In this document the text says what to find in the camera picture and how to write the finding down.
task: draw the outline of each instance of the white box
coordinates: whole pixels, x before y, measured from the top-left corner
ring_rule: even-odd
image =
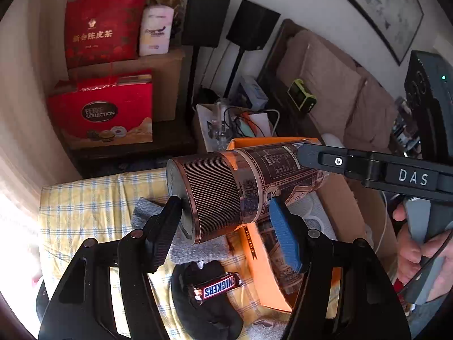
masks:
[[[168,53],[174,10],[152,5],[143,11],[140,29],[140,56]]]

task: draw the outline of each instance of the snickers wrapper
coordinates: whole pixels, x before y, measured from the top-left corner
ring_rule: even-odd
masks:
[[[201,305],[206,300],[240,287],[242,284],[243,282],[237,272],[227,272],[216,279],[194,285],[193,294],[196,303]]]

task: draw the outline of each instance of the sofa cushion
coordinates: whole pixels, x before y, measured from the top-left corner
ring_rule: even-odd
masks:
[[[316,37],[310,40],[298,77],[318,100],[310,117],[320,133],[331,133],[343,141],[362,77]]]
[[[294,79],[299,78],[302,65],[304,63],[305,52],[312,40],[321,42],[331,53],[349,68],[355,70],[354,60],[333,43],[309,30],[302,30],[287,43],[285,56],[277,68],[277,78],[289,87]]]
[[[374,146],[370,142],[362,141],[361,139],[354,138],[351,135],[345,134],[344,136],[344,146],[350,150],[360,150],[360,151],[367,151],[367,152],[380,152],[380,153],[387,153],[391,154],[390,150],[387,147],[379,148]]]
[[[375,148],[387,148],[398,111],[390,94],[364,68],[357,72],[366,78],[359,92],[356,107],[346,127],[349,137],[371,143]]]

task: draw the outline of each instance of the printed label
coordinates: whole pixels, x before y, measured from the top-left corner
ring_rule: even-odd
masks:
[[[101,123],[113,119],[118,113],[118,108],[110,102],[96,101],[85,105],[82,116],[88,121]]]
[[[286,204],[291,204],[321,185],[324,172],[302,167],[297,160],[302,144],[270,144],[235,150],[247,157],[257,171],[258,193],[263,203],[254,221],[268,216],[271,198],[280,196]]]
[[[204,288],[203,296],[205,299],[210,298],[211,296],[226,292],[227,290],[235,286],[234,276],[227,277],[222,281],[219,281],[216,284],[210,285]]]
[[[253,246],[252,238],[250,236],[249,228],[244,226],[245,237],[247,238],[247,242],[249,244],[250,252],[252,253],[253,259],[258,259],[257,252],[255,251],[255,247]]]

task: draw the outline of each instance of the framed painting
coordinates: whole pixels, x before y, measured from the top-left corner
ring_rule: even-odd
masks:
[[[349,0],[387,45],[398,65],[406,56],[423,19],[418,0]]]

